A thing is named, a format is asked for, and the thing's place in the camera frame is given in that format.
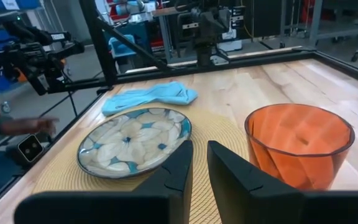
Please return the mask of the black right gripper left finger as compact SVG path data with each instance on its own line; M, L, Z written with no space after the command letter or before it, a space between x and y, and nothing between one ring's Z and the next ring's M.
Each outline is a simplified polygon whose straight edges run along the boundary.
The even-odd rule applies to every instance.
M16 224L188 223L193 144L179 148L131 192L42 192L24 199Z

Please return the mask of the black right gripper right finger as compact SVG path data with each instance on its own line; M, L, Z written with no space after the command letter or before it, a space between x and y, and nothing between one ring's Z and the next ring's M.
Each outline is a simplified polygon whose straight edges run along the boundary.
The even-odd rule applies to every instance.
M358 191L304 191L272 177L217 141L208 170L222 223L358 223Z

